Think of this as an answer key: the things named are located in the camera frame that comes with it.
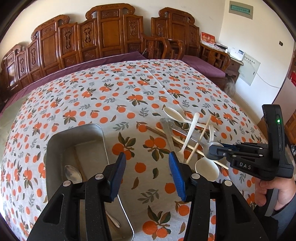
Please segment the person's right hand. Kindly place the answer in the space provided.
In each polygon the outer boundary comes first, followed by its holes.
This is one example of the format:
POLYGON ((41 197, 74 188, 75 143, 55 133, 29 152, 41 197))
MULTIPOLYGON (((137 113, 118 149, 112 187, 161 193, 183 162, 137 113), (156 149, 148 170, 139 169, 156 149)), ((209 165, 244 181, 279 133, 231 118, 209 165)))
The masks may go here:
POLYGON ((291 202, 295 196, 294 178, 286 179, 275 177, 271 181, 262 181, 255 178, 255 203, 259 206, 266 204, 266 194, 268 190, 278 189, 278 196, 274 210, 278 211, 291 202))

